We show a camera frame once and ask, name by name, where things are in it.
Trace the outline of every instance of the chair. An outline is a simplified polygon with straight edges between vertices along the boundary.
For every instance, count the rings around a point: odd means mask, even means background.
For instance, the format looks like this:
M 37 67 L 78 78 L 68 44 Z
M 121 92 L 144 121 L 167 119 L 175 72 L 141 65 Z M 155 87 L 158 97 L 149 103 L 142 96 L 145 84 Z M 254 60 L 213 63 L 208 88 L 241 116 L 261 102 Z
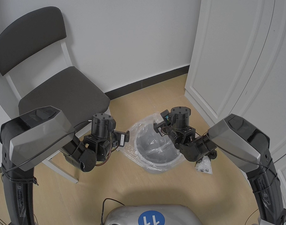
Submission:
M 110 99 L 83 73 L 72 66 L 65 43 L 66 29 L 63 15 L 57 7 L 44 7 L 30 12 L 11 23 L 0 34 L 0 73 L 5 76 L 19 104 L 19 114 L 44 106 L 61 109 L 75 127 L 78 137 L 90 130 L 92 115 L 109 112 Z M 24 97 L 16 89 L 9 71 L 19 63 L 44 49 L 61 42 L 67 68 L 58 72 Z M 77 179 L 51 162 L 43 161 L 59 174 L 77 182 Z

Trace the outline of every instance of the chair backrest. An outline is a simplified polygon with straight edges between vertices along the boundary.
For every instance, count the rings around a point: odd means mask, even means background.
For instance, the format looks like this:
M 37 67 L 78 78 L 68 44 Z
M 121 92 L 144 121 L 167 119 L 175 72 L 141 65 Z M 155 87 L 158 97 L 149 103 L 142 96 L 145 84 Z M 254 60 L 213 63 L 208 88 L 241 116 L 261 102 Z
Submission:
M 67 66 L 72 66 L 66 43 L 63 15 L 57 7 L 44 7 L 25 14 L 0 34 L 0 73 L 6 75 L 15 96 L 21 99 L 8 72 L 19 63 L 61 40 Z

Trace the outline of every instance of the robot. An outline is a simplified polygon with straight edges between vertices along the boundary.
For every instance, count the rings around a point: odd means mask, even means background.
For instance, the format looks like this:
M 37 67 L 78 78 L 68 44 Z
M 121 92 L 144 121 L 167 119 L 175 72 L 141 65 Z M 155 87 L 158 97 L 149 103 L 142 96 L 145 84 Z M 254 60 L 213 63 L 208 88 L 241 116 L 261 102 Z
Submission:
M 161 136 L 169 136 L 175 148 L 191 162 L 207 155 L 215 159 L 218 147 L 246 172 L 260 211 L 260 225 L 286 222 L 280 181 L 272 161 L 267 135 L 254 125 L 230 114 L 204 135 L 195 137 L 189 126 L 191 110 L 174 107 L 161 113 L 163 122 L 154 124 Z M 111 152 L 128 142 L 130 133 L 115 130 L 108 114 L 92 117 L 91 134 L 81 142 L 64 113 L 42 107 L 1 126 L 3 185 L 11 225 L 35 225 L 33 215 L 34 167 L 58 149 L 65 159 L 83 172 L 105 163 Z M 123 206 L 109 213 L 102 225 L 202 225 L 198 217 L 181 205 Z

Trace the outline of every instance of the logo on robot arm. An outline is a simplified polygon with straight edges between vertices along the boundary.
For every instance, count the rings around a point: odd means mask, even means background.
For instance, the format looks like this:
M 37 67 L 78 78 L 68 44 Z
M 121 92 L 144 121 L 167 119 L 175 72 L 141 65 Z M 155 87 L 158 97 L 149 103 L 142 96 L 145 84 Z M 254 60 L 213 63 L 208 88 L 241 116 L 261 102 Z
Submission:
M 143 212 L 138 219 L 138 225 L 164 225 L 165 218 L 163 214 L 157 211 Z

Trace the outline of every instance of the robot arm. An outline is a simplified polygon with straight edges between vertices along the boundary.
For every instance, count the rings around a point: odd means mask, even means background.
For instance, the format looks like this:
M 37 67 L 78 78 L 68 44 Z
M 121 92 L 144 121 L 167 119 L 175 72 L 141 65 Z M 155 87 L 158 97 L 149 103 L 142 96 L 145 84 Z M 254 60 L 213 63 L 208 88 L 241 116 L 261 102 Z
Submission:
M 174 107 L 161 113 L 164 121 L 154 124 L 157 133 L 168 135 L 188 161 L 195 162 L 205 155 L 216 157 L 215 148 L 246 172 L 259 207 L 261 224 L 284 224 L 280 181 L 269 151 L 270 139 L 242 117 L 230 114 L 204 135 L 195 138 L 189 126 L 191 110 Z
M 34 225 L 34 167 L 60 149 L 66 160 L 83 172 L 96 161 L 105 161 L 112 147 L 124 146 L 126 133 L 115 131 L 116 122 L 106 114 L 92 117 L 91 134 L 81 142 L 64 113 L 42 107 L 1 126 L 3 185 L 11 225 Z

